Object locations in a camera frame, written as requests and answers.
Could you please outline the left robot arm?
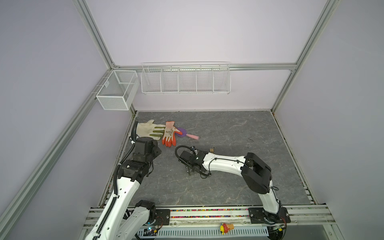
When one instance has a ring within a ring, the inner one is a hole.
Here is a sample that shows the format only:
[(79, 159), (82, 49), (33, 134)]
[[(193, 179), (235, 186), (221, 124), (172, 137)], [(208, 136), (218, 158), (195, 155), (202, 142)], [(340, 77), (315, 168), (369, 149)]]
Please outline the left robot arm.
[(156, 205), (139, 201), (132, 214), (125, 217), (129, 203), (143, 179), (153, 171), (153, 161), (161, 154), (158, 142), (150, 137), (139, 137), (138, 121), (131, 131), (133, 144), (113, 173), (113, 192), (86, 240), (139, 240), (138, 232), (145, 224), (156, 221)]

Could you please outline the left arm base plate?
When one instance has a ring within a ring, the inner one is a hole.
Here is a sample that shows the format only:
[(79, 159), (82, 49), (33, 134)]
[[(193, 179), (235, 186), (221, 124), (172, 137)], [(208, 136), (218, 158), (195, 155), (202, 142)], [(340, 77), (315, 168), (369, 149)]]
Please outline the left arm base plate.
[(168, 226), (170, 219), (170, 209), (150, 210), (149, 220), (145, 223), (145, 226)]

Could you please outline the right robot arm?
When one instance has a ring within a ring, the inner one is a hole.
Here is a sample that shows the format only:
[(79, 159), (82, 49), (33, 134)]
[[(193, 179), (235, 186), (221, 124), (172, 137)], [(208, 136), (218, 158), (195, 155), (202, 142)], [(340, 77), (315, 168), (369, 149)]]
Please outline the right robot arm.
[(257, 193), (262, 201), (262, 209), (250, 213), (251, 220), (257, 223), (274, 225), (291, 222), (273, 184), (272, 169), (254, 153), (245, 156), (230, 157), (198, 150), (195, 147), (177, 146), (175, 156), (189, 172), (197, 173), (202, 179), (212, 176), (213, 172), (234, 174), (243, 178), (248, 188)]

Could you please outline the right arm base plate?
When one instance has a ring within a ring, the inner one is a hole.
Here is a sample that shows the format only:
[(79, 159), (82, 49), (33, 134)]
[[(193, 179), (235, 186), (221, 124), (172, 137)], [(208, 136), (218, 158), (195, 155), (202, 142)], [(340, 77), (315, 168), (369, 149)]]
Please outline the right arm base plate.
[(269, 213), (263, 208), (248, 208), (252, 224), (288, 224), (291, 223), (288, 210), (284, 207), (279, 208), (276, 214)]

